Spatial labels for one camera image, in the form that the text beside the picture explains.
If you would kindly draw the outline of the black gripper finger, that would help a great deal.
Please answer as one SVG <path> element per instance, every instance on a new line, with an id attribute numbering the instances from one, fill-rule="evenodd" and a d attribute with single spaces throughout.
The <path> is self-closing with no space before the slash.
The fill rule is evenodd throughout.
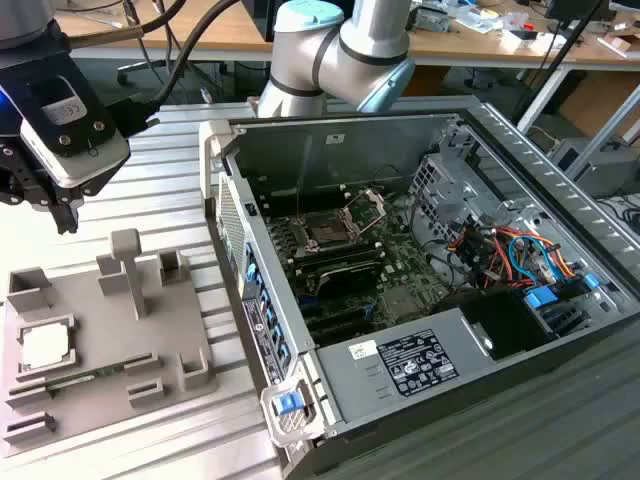
<path id="1" fill-rule="evenodd" d="M 69 204 L 52 204 L 49 211 L 60 235 L 75 234 L 78 229 L 78 212 Z"/>

